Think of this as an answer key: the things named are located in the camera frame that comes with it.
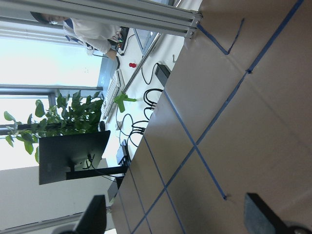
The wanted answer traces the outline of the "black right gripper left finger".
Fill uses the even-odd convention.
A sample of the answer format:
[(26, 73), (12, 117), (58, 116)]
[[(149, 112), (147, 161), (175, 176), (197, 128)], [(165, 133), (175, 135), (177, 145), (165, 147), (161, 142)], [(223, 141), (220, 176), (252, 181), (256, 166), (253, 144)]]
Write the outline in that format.
[(107, 227), (105, 195), (95, 195), (74, 227), (75, 234), (103, 234)]

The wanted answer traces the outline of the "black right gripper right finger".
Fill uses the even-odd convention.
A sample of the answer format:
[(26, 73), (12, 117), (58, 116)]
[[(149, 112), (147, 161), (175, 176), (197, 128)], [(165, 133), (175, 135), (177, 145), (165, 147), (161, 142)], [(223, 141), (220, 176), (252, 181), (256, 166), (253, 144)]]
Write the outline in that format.
[(246, 193), (244, 224), (250, 234), (289, 234), (285, 223), (256, 193)]

